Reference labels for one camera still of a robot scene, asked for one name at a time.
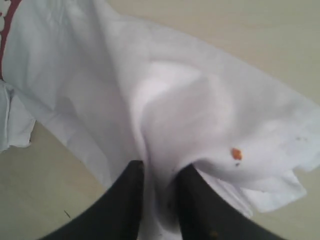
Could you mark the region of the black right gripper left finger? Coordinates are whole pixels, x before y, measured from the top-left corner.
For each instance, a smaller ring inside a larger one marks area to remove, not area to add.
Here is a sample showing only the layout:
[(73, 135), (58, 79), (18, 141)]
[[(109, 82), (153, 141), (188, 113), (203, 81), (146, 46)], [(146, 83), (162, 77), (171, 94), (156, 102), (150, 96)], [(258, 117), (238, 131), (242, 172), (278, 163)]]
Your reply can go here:
[(136, 240), (143, 213), (144, 164), (132, 160), (92, 206), (43, 240)]

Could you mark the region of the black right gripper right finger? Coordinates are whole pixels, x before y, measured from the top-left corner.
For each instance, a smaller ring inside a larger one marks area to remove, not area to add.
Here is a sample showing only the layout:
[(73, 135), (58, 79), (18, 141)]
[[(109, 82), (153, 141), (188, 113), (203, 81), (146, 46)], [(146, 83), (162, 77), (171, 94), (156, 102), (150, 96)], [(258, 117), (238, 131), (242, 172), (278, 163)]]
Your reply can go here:
[(190, 164), (175, 178), (175, 207), (184, 240), (274, 240), (223, 200)]

